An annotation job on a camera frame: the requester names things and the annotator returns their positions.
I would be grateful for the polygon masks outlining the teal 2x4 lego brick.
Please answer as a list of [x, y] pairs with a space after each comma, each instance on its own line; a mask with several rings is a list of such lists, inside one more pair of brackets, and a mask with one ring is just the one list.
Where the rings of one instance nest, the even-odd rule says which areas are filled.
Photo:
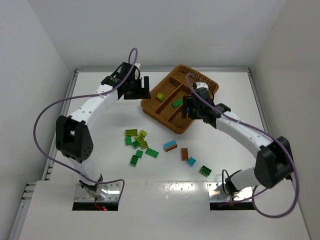
[[166, 150], [168, 148], [170, 148], [171, 146], [177, 145], [177, 142], [175, 140], [172, 140], [170, 142], [167, 142], [164, 144], [163, 148]]

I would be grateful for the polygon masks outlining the green 2x4 plate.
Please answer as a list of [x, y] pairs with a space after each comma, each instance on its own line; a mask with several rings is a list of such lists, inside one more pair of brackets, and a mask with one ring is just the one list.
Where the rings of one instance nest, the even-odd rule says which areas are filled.
[[174, 107], [174, 108], [178, 108], [179, 106], [181, 106], [183, 104], [183, 99], [178, 99], [178, 100], [176, 100], [176, 101], [174, 101], [173, 103], [172, 103], [172, 106]]

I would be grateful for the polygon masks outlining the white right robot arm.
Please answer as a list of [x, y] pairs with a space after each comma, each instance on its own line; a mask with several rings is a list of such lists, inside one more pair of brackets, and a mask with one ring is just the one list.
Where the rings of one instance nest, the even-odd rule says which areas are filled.
[[245, 147], [255, 158], [254, 167], [238, 170], [229, 175], [224, 184], [226, 194], [234, 195], [247, 187], [273, 188], [293, 173], [288, 159], [291, 156], [289, 141], [279, 137], [276, 141], [242, 125], [237, 115], [223, 103], [215, 104], [209, 87], [204, 82], [192, 85], [193, 92], [183, 98], [182, 118], [202, 120]]

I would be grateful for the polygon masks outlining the brown 2x4 lego plate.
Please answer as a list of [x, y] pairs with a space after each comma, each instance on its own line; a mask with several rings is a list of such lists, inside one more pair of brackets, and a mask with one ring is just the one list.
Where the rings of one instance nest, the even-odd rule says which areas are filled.
[[171, 151], [171, 150], [173, 150], [173, 149], [175, 149], [175, 148], [177, 148], [177, 147], [178, 147], [178, 145], [177, 145], [177, 144], [174, 144], [174, 145], [171, 145], [171, 146], [167, 147], [167, 148], [165, 149], [165, 151], [168, 152], [168, 151]]

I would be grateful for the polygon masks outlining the lime 2x3 lego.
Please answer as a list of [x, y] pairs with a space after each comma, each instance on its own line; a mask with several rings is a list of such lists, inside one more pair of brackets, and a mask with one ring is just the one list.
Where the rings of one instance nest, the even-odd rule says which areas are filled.
[[156, 95], [156, 98], [157, 98], [159, 101], [163, 102], [163, 101], [166, 99], [166, 96], [159, 92], [159, 93]]

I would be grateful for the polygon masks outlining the small lime lego top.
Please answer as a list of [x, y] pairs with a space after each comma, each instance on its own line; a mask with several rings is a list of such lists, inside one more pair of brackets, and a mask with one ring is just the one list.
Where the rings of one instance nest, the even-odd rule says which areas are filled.
[[139, 133], [143, 138], [145, 138], [147, 136], [147, 132], [144, 130], [141, 130]]

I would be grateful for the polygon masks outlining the small teal square lego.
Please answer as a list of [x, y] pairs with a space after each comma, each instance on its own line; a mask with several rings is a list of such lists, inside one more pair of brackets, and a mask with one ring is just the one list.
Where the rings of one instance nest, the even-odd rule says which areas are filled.
[[193, 157], [190, 157], [187, 161], [187, 164], [191, 167], [193, 167], [195, 163], [196, 163], [196, 159], [194, 159]]

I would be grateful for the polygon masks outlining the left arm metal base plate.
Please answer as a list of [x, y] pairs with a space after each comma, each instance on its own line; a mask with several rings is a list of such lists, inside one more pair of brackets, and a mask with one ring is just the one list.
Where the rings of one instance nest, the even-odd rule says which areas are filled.
[[122, 193], [123, 184], [120, 181], [103, 184], [98, 186], [96, 191], [82, 187], [81, 183], [77, 184], [74, 194], [75, 203], [116, 203]]

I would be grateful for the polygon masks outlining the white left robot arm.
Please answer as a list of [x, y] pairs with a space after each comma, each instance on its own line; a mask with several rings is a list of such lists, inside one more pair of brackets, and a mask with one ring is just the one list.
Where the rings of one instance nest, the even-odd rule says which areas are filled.
[[94, 143], [90, 129], [100, 115], [120, 98], [150, 99], [149, 78], [141, 77], [140, 66], [140, 63], [123, 62], [101, 81], [93, 97], [69, 116], [62, 115], [56, 120], [56, 149], [80, 173], [80, 186], [94, 199], [105, 197], [109, 184], [103, 183], [103, 176], [91, 158]]

